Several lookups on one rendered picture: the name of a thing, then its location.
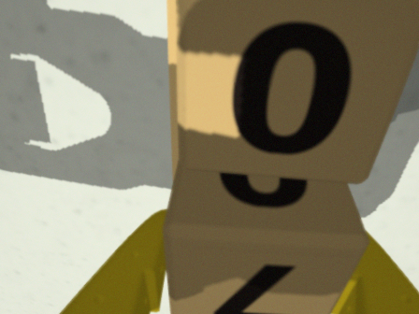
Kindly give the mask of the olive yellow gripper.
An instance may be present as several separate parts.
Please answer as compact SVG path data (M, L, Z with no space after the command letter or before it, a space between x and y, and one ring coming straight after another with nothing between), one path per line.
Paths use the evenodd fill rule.
M166 275L165 216L162 209L141 223L60 314L160 311ZM419 314L419 292L367 234L368 247L331 314Z

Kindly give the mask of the brown calendar cube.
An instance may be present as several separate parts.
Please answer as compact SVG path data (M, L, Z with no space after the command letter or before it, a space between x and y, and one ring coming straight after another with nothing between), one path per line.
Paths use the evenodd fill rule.
M369 244L348 183L179 161L163 238L170 314L331 314Z
M176 0L179 162L364 182L419 50L419 0Z

